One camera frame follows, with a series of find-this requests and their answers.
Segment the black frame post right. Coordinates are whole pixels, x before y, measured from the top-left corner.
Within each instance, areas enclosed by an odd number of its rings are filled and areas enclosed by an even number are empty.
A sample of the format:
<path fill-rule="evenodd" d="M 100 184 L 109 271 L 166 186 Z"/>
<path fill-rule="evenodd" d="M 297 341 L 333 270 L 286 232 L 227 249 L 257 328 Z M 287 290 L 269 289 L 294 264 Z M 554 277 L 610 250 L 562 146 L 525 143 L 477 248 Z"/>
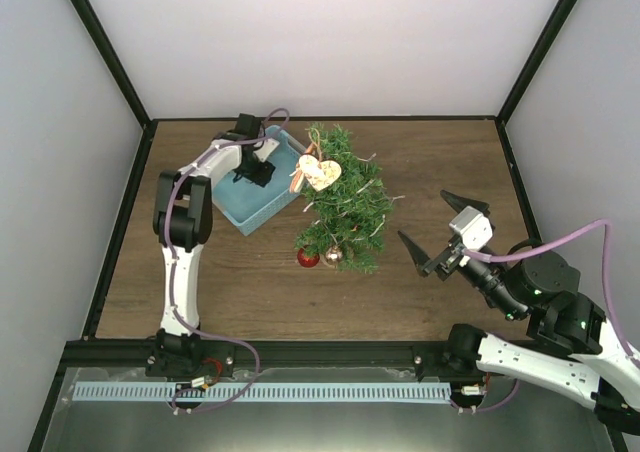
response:
<path fill-rule="evenodd" d="M 579 0 L 557 0 L 529 56 L 527 57 L 520 73 L 511 87 L 510 92 L 499 110 L 497 119 L 500 123 L 506 124 L 516 111 L 519 103 L 524 97 L 527 89 L 532 83 L 536 73 L 543 64 L 547 54 L 578 1 Z"/>

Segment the black frame post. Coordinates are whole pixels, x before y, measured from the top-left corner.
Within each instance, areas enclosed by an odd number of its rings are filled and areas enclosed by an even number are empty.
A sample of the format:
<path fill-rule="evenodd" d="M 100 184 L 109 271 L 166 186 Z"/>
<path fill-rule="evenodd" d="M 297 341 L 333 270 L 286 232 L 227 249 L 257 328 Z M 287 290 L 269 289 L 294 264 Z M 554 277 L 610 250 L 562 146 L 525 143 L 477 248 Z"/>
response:
<path fill-rule="evenodd" d="M 536 73 L 543 64 L 547 54 L 578 1 L 579 0 L 557 0 L 529 56 L 527 57 L 520 73 L 511 87 L 510 92 L 499 110 L 497 119 L 500 123 L 506 124 L 516 111 L 519 103 L 524 97 L 527 89 L 532 83 Z"/>
<path fill-rule="evenodd" d="M 89 34 L 104 64 L 113 77 L 119 91 L 139 125 L 145 129 L 151 124 L 132 81 L 129 78 L 106 30 L 104 29 L 90 0 L 69 0 L 85 30 Z"/>

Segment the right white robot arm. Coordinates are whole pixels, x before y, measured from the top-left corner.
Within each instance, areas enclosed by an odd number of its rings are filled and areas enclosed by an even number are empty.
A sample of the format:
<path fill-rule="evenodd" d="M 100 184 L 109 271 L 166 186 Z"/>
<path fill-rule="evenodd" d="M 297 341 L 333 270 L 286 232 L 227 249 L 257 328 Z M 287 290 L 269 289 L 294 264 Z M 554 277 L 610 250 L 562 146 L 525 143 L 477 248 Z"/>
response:
<path fill-rule="evenodd" d="M 533 347 L 518 346 L 469 324 L 452 326 L 443 353 L 458 375 L 509 376 L 553 391 L 594 413 L 620 433 L 639 433 L 639 351 L 624 336 L 612 301 L 612 224 L 597 219 L 552 242 L 524 240 L 505 255 L 488 246 L 494 226 L 488 203 L 443 190 L 455 211 L 445 248 L 431 257 L 405 232 L 398 234 L 417 273 L 445 281 L 461 275 L 508 321 L 525 321 Z M 580 292 L 581 273 L 558 248 L 604 230 L 601 281 L 605 305 Z"/>

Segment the red ball ornament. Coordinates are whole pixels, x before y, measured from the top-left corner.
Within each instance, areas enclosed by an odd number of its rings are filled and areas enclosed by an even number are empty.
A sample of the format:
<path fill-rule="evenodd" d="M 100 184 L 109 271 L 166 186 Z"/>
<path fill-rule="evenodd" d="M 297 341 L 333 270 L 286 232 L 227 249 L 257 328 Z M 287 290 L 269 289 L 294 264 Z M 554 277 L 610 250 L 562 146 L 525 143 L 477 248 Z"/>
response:
<path fill-rule="evenodd" d="M 301 247 L 297 252 L 298 264 L 303 268 L 313 268 L 320 262 L 317 253 L 309 252 L 305 247 Z"/>

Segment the black frame post left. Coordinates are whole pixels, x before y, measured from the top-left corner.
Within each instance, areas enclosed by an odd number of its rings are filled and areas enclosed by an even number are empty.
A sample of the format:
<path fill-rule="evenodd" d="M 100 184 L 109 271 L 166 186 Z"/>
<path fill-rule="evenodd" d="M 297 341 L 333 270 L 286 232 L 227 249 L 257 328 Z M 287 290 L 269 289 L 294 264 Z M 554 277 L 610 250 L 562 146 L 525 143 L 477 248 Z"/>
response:
<path fill-rule="evenodd" d="M 113 77 L 119 91 L 139 125 L 145 129 L 151 124 L 132 81 L 129 78 L 106 30 L 104 29 L 90 0 L 69 0 L 85 30 L 89 34 L 104 64 Z"/>

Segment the small green christmas tree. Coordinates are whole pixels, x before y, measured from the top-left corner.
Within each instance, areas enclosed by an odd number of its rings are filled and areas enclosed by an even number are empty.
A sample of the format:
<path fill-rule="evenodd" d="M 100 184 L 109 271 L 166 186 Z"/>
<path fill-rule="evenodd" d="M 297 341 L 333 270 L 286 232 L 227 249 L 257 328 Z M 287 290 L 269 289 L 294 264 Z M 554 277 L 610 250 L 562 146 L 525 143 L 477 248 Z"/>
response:
<path fill-rule="evenodd" d="M 305 183 L 300 194 L 305 213 L 314 215 L 310 225 L 295 242 L 321 257 L 333 245 L 339 245 L 344 259 L 336 268 L 372 273 L 384 249 L 383 233 L 396 199 L 390 196 L 380 176 L 380 167 L 372 156 L 362 158 L 352 147 L 351 132 L 335 124 L 316 122 L 307 128 L 321 131 L 324 157 L 342 167 L 341 177 L 327 189 L 316 192 Z"/>

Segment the brown heart ornament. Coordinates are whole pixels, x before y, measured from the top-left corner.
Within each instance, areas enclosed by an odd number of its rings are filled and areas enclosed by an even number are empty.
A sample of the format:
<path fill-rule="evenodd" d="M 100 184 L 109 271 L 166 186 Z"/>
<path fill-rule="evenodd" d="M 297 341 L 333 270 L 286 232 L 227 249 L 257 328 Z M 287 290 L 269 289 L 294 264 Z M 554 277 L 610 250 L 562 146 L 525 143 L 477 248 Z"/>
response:
<path fill-rule="evenodd" d="M 314 156 L 308 156 L 302 160 L 302 171 L 305 175 L 304 184 L 307 183 L 313 190 L 320 192 L 330 187 L 341 177 L 342 167 L 335 160 L 324 157 L 321 147 L 321 131 L 318 128 L 310 128 L 308 137 L 310 144 L 315 143 L 317 149 Z"/>

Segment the gingerbread figure ornament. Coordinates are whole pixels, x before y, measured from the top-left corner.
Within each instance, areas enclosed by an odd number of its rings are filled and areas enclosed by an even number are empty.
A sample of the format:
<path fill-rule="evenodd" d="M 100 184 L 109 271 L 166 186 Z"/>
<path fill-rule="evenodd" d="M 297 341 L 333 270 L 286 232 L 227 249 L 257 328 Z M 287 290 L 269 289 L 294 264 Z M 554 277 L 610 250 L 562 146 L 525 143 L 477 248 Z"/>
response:
<path fill-rule="evenodd" d="M 291 174 L 292 180 L 289 185 L 288 191 L 291 194 L 298 194 L 305 182 L 305 175 L 302 171 L 302 160 L 307 158 L 308 156 L 314 156 L 316 153 L 317 146 L 315 143 L 311 143 L 305 151 L 299 157 L 294 172 Z"/>

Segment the black aluminium front rail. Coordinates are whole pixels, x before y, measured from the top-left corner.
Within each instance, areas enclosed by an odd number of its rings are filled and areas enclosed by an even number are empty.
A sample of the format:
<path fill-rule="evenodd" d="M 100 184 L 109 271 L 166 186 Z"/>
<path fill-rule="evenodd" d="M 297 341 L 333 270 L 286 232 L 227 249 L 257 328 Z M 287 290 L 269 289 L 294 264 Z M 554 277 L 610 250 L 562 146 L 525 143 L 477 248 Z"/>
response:
<path fill-rule="evenodd" d="M 253 341 L 260 369 L 383 367 L 413 370 L 427 376 L 471 374 L 470 365 L 450 363 L 453 355 L 444 341 Z M 245 347 L 203 341 L 194 352 L 170 353 L 151 339 L 70 341 L 60 364 L 66 367 L 144 367 L 152 376 L 188 376 L 206 369 L 213 358 L 223 374 L 252 370 L 254 356 Z"/>

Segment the blue plastic basket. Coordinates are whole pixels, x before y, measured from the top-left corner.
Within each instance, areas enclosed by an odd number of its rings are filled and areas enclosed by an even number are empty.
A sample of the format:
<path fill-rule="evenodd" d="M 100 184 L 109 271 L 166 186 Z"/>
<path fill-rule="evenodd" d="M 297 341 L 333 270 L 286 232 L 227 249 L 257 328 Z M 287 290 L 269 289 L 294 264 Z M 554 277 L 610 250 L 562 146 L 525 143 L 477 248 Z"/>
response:
<path fill-rule="evenodd" d="M 244 236 L 256 231 L 297 197 L 289 192 L 289 187 L 304 147 L 277 125 L 269 126 L 266 133 L 274 133 L 273 138 L 279 143 L 267 158 L 275 167 L 269 183 L 260 187 L 245 178 L 234 182 L 235 175 L 229 172 L 212 189 L 212 203 Z"/>

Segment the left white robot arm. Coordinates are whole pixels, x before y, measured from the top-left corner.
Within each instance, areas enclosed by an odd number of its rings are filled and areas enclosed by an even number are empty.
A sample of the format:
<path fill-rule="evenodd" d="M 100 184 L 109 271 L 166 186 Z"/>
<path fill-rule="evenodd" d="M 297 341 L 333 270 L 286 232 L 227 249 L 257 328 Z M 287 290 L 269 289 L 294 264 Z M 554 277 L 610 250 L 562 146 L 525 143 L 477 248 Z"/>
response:
<path fill-rule="evenodd" d="M 236 181 L 266 187 L 275 171 L 269 157 L 279 146 L 282 130 L 282 125 L 267 127 L 264 120 L 241 114 L 233 129 L 217 134 L 190 163 L 160 174 L 153 230 L 165 264 L 163 333 L 179 338 L 201 333 L 198 272 L 213 231 L 213 189 L 230 173 Z"/>

